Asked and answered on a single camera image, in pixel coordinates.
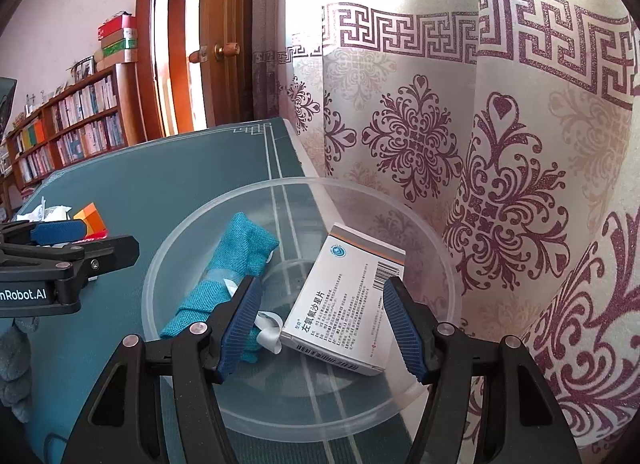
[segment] white wall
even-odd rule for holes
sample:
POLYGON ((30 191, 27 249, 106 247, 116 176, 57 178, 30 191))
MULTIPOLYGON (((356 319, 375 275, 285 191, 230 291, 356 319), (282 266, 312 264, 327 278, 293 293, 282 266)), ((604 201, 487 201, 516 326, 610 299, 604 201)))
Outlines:
POLYGON ((97 30, 118 11, 135 13, 136 0, 22 0, 0 36, 0 76, 15 78, 14 108, 8 130, 25 96, 63 85, 68 69, 99 48, 97 30))

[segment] stacked boxes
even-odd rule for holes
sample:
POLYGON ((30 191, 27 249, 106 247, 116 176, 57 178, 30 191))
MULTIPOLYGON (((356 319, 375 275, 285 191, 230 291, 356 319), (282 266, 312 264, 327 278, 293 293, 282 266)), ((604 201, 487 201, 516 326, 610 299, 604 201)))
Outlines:
POLYGON ((98 28, 101 51, 96 54, 97 69, 103 70, 114 64, 138 60, 138 29, 136 18, 120 14, 98 28))

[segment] table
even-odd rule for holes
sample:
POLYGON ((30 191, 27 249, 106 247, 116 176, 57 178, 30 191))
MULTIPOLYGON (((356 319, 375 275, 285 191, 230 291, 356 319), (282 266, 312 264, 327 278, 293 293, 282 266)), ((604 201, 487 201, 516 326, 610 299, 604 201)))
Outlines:
MULTIPOLYGON (((111 235, 130 234, 140 243, 135 266, 99 277, 83 289, 78 313, 43 317, 31 336, 33 412, 27 434, 39 456, 47 434, 69 435, 122 338, 143 332, 143 280, 165 237, 204 203, 269 179, 270 173, 272 178, 316 175, 288 121, 280 118, 143 143, 58 171, 34 193, 23 212, 33 210, 41 197, 48 205, 68 205, 72 211, 94 202, 111 235)), ((167 416, 172 412, 164 404, 171 397, 164 384, 167 416)), ((171 422, 165 425, 172 463, 183 462, 177 431, 171 430, 171 422)), ((287 444, 229 435, 239 461, 251 464, 399 464, 411 444, 400 415, 364 433, 324 443, 287 444)), ((52 463, 60 461, 63 449, 61 442, 52 443, 52 463)))

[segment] wooden bookshelf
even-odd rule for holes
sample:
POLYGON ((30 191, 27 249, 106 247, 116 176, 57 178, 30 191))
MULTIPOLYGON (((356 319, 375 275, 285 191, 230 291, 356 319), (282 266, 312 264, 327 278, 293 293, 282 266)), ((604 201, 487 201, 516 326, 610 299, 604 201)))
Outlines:
POLYGON ((6 145, 9 151, 9 159, 11 160, 11 165, 14 169, 15 183, 18 189, 22 190, 27 186, 34 186, 41 182, 43 179, 49 177, 50 174, 52 174, 56 170, 61 170, 62 168, 77 165, 78 163, 82 163, 83 161, 86 161, 88 159, 93 159, 95 157, 99 157, 100 155, 107 154, 108 152, 121 150, 123 148, 130 147, 132 145, 136 145, 137 143, 145 141, 145 131, 142 122, 142 115, 140 114, 140 103, 138 100, 138 95, 137 93, 134 94, 134 91, 132 91, 131 89, 132 86, 135 86, 135 84, 131 83, 132 79, 135 79, 135 76, 135 64, 116 64, 109 69, 101 70, 100 72, 88 76, 81 82, 68 87, 62 93, 50 99, 48 102, 46 102, 46 104, 42 105, 39 109, 34 111, 29 116, 27 121, 22 123, 13 131, 9 132, 6 137, 6 145), (54 123, 55 118, 53 107, 57 106, 60 101, 63 101, 65 98, 73 95, 77 91, 107 78, 108 75, 111 75, 111 83, 113 85, 116 105, 102 112, 98 112, 97 114, 86 117, 85 119, 82 119, 62 130, 57 131, 56 125, 54 123), (56 144, 56 142, 59 141, 62 136, 77 129, 81 129, 89 123, 101 120, 116 113, 119 117, 120 130, 122 132, 124 144, 111 145, 110 140, 107 137, 108 148, 106 150, 94 152, 93 154, 86 153, 84 158, 75 159, 74 161, 71 161, 69 163, 65 163, 63 161, 56 144), (25 150, 23 153, 19 153, 17 143, 18 135, 26 127, 29 127, 36 119, 41 119, 44 131, 44 140, 25 150), (37 177, 26 181, 22 176, 20 161, 22 159, 26 159, 31 154, 34 154, 42 148, 48 149, 49 159, 51 161, 53 170, 37 175, 37 177))

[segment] orange box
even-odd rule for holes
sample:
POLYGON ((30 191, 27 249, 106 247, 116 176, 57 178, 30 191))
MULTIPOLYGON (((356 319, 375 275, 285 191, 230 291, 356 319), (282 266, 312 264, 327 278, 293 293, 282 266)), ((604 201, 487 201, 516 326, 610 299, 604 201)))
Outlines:
POLYGON ((78 213, 76 213, 74 215, 74 219, 80 219, 86 224, 87 235, 92 235, 94 233, 97 233, 98 231, 103 231, 106 229, 106 226, 102 221, 102 217, 100 217, 100 214, 98 213, 98 210, 96 209, 93 202, 86 205, 78 213))

